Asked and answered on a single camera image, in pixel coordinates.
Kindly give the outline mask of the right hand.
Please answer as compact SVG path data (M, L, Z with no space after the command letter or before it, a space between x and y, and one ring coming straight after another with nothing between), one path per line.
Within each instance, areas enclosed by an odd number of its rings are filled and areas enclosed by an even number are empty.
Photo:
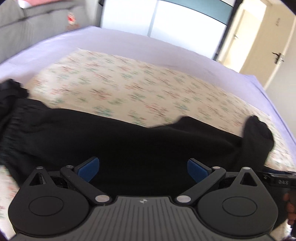
M287 211L287 223L290 226L293 226L295 223L295 206L290 202L290 196L286 193L283 196L283 200L286 202L286 211Z

